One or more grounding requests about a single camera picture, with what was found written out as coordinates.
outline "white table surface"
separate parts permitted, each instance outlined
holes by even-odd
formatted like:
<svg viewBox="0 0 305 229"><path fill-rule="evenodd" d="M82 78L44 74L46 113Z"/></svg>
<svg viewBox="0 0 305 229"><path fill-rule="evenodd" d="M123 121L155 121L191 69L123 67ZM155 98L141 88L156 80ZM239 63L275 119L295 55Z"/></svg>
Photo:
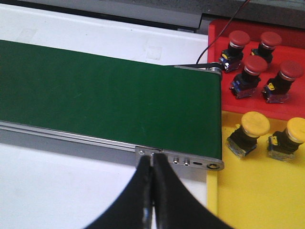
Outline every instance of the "white table surface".
<svg viewBox="0 0 305 229"><path fill-rule="evenodd" d="M4 4L0 39L162 65L195 63L207 45L206 35ZM85 153L110 157L98 146L0 130L0 228L81 229L105 211L132 177L134 157ZM206 172L175 171L206 204Z"/></svg>

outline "yellow mushroom button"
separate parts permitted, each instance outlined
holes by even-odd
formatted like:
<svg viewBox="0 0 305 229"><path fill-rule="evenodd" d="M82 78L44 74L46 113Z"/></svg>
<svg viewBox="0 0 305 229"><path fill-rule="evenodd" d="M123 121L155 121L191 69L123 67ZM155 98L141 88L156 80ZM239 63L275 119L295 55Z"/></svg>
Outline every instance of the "yellow mushroom button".
<svg viewBox="0 0 305 229"><path fill-rule="evenodd" d="M259 137L268 133L270 130L270 123L263 114L256 111L250 111L243 115L242 127L248 136Z"/></svg>
<svg viewBox="0 0 305 229"><path fill-rule="evenodd" d="M292 118L287 123L287 130L294 142L305 142L305 118Z"/></svg>

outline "screw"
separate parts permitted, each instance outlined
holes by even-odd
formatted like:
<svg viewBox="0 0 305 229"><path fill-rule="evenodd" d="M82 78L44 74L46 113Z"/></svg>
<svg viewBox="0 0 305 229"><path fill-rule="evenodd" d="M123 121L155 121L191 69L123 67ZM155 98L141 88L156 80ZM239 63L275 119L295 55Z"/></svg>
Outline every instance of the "screw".
<svg viewBox="0 0 305 229"><path fill-rule="evenodd" d="M184 159L184 166L189 166L190 165L190 159Z"/></svg>
<svg viewBox="0 0 305 229"><path fill-rule="evenodd" d="M176 164L176 165L179 164L179 158L178 157L174 157L173 158L173 163Z"/></svg>
<svg viewBox="0 0 305 229"><path fill-rule="evenodd" d="M207 167L209 169L219 169L219 165L217 165L217 164L208 164Z"/></svg>

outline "red mushroom button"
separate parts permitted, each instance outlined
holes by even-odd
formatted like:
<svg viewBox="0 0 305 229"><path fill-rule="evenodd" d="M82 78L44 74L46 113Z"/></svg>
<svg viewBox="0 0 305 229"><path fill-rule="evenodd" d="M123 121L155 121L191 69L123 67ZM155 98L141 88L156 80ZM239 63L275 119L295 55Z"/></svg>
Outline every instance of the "red mushroom button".
<svg viewBox="0 0 305 229"><path fill-rule="evenodd" d="M260 74L267 70L267 62L260 56L247 56L244 61L245 68L252 73Z"/></svg>
<svg viewBox="0 0 305 229"><path fill-rule="evenodd" d="M250 37L249 35L240 30L235 30L229 34L229 39L230 41L238 46L245 46L250 42Z"/></svg>
<svg viewBox="0 0 305 229"><path fill-rule="evenodd" d="M282 43L282 38L275 32L263 32L261 35L262 43L267 46L275 47Z"/></svg>
<svg viewBox="0 0 305 229"><path fill-rule="evenodd" d="M280 71L289 78L298 78L304 74L304 68L295 61L283 61L280 65Z"/></svg>

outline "metal bracket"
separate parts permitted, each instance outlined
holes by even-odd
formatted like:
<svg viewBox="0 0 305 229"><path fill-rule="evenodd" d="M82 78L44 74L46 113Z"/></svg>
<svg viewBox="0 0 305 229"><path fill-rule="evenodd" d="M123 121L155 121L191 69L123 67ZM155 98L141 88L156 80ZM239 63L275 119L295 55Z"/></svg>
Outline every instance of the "metal bracket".
<svg viewBox="0 0 305 229"><path fill-rule="evenodd" d="M144 146L135 147L136 166L138 166L140 158L142 156L144 155L151 156L151 160L152 160L153 155L157 153L165 154L167 156L168 162L174 165L194 167L194 168L200 168L200 169L212 170L212 171L219 171L224 168L223 161L216 158L198 156L192 154L184 154L175 151L150 148Z"/></svg>

